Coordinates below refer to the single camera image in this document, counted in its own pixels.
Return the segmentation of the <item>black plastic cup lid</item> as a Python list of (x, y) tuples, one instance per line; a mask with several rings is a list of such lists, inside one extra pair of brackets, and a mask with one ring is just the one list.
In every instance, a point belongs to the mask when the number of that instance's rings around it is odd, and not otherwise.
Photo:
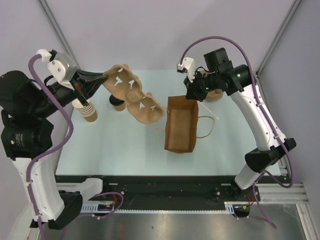
[(109, 97), (109, 102), (110, 102), (110, 104), (113, 105), (113, 106), (120, 106), (120, 105), (124, 104), (124, 101), (123, 101), (123, 100), (118, 99), (118, 98), (114, 97), (113, 95), (111, 95), (111, 96)]

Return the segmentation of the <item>stack of paper cups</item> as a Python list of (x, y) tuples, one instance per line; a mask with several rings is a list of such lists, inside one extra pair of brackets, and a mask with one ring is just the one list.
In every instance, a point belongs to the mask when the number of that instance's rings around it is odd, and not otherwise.
[(81, 116), (89, 123), (95, 122), (98, 114), (92, 100), (86, 100), (87, 105), (83, 105), (78, 99), (72, 101), (72, 106), (81, 114)]

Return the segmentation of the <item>green brown paper bag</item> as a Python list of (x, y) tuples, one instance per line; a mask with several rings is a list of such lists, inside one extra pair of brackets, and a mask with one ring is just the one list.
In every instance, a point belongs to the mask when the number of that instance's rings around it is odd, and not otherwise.
[(167, 99), (167, 119), (165, 129), (164, 149), (177, 154), (192, 153), (198, 139), (208, 137), (208, 134), (197, 136), (199, 106), (196, 100), (185, 96), (169, 96)]

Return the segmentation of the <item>brown pulp cup carrier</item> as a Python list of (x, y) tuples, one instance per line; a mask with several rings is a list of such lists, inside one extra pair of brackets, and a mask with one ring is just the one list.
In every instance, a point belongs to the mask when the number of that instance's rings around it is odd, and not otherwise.
[[(211, 74), (210, 72), (206, 72), (205, 70), (200, 70), (199, 72), (203, 77), (207, 77), (208, 75)], [(207, 93), (205, 101), (207, 101), (207, 102), (217, 101), (223, 96), (223, 94), (224, 94), (224, 92), (221, 89), (209, 91)]]
[(117, 99), (124, 101), (128, 112), (142, 124), (154, 124), (165, 115), (165, 108), (126, 64), (116, 64), (103, 73), (108, 79), (103, 86)]

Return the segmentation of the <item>single brown paper cup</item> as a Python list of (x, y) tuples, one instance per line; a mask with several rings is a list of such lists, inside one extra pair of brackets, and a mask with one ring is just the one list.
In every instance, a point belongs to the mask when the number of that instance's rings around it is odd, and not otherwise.
[(114, 109), (116, 111), (121, 112), (121, 111), (126, 109), (126, 104), (122, 103), (122, 104), (119, 104), (119, 105), (114, 105), (113, 107), (114, 107)]

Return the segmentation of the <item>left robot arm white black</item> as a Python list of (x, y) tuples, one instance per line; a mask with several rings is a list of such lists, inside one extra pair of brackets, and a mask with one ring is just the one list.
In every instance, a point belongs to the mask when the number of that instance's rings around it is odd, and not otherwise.
[[(72, 88), (58, 82), (47, 86), (53, 98), (65, 107), (73, 100), (84, 103), (108, 79), (102, 73), (77, 70), (71, 78)], [(52, 147), (54, 126), (48, 117), (58, 108), (37, 88), (35, 80), (19, 70), (9, 71), (0, 77), (1, 118), (4, 129), (1, 141), (7, 157), (34, 159)]]

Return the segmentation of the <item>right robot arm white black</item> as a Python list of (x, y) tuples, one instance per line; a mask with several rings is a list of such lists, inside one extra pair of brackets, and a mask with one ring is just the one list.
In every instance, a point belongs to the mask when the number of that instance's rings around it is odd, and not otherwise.
[(248, 65), (234, 67), (224, 48), (204, 55), (207, 68), (200, 73), (195, 60), (182, 58), (177, 71), (185, 73), (183, 83), (186, 99), (202, 102), (209, 92), (221, 90), (235, 102), (247, 121), (256, 142), (256, 148), (245, 156), (245, 165), (235, 177), (236, 185), (230, 188), (231, 196), (242, 201), (249, 194), (249, 187), (270, 166), (293, 150), (297, 143), (287, 138), (277, 127), (265, 107), (259, 86), (251, 78)]

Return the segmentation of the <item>white wrapped straw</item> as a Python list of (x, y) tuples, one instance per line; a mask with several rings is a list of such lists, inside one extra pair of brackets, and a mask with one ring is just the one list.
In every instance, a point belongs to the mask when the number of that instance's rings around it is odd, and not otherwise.
[(219, 119), (205, 104), (203, 104), (202, 102), (199, 102), (198, 104), (202, 106), (214, 119)]

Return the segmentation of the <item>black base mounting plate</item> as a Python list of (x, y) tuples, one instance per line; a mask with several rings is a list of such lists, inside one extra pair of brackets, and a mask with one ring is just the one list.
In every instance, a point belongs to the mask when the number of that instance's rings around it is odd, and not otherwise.
[(123, 195), (121, 210), (215, 211), (224, 202), (260, 198), (257, 186), (241, 190), (233, 175), (220, 176), (124, 176), (98, 175), (103, 192)]

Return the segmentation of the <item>left aluminium frame post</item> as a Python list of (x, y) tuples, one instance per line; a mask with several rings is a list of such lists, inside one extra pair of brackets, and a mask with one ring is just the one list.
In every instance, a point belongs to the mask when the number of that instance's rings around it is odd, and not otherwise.
[(74, 60), (77, 64), (76, 58), (73, 54), (73, 51), (65, 37), (65, 35), (63, 34), (61, 27), (58, 23), (58, 21), (56, 20), (53, 11), (51, 10), (48, 2), (46, 0), (36, 0), (36, 2), (38, 3), (40, 9), (42, 10), (42, 13), (44, 15), (44, 17), (46, 18), (48, 24), (50, 25), (53, 33), (55, 34), (56, 38), (58, 39), (58, 42), (60, 44), (60, 46), (62, 47), (63, 51), (68, 54), (72, 60)]

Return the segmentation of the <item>aluminium frame post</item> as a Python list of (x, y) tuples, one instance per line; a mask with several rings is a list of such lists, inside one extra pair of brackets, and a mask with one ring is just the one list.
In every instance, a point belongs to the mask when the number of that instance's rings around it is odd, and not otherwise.
[(77, 64), (76, 58), (73, 54), (73, 51), (65, 37), (65, 35), (63, 34), (61, 27), (58, 23), (58, 21), (56, 20), (53, 11), (51, 10), (48, 2), (46, 0), (36, 0), (36, 2), (38, 3), (40, 9), (42, 10), (42, 13), (44, 15), (44, 17), (46, 18), (48, 24), (50, 25), (53, 33), (55, 34), (56, 38), (58, 39), (58, 42), (60, 44), (60, 46), (62, 47), (63, 51), (68, 54), (72, 60), (74, 60)]
[(268, 62), (270, 61), (273, 53), (275, 52), (277, 46), (281, 42), (283, 36), (285, 35), (290, 23), (292, 22), (295, 14), (297, 13), (300, 5), (302, 4), (303, 0), (294, 0), (288, 10), (288, 12), (285, 14), (285, 17), (278, 28), (270, 46), (267, 49), (267, 52), (263, 56), (263, 59), (261, 63), (259, 64), (255, 74), (259, 78), (261, 74), (263, 73), (265, 67), (267, 66)]

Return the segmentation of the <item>aluminium rail bottom right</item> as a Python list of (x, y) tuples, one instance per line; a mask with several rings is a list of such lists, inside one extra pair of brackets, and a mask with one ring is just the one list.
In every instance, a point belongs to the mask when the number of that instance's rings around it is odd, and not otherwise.
[(275, 183), (257, 185), (260, 202), (263, 204), (307, 204), (309, 202), (302, 183), (284, 188)]

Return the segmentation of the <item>right aluminium frame post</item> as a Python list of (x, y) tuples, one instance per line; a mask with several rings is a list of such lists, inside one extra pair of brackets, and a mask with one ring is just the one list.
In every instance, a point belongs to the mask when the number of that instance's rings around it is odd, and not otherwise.
[(278, 28), (270, 46), (267, 49), (267, 52), (263, 56), (263, 59), (261, 63), (259, 64), (255, 74), (259, 78), (261, 74), (263, 73), (265, 67), (267, 66), (268, 62), (270, 61), (273, 53), (275, 52), (277, 46), (281, 42), (283, 36), (285, 35), (290, 23), (292, 22), (295, 14), (297, 13), (300, 5), (302, 4), (303, 0), (294, 0), (288, 10), (288, 12), (285, 14), (285, 17)]

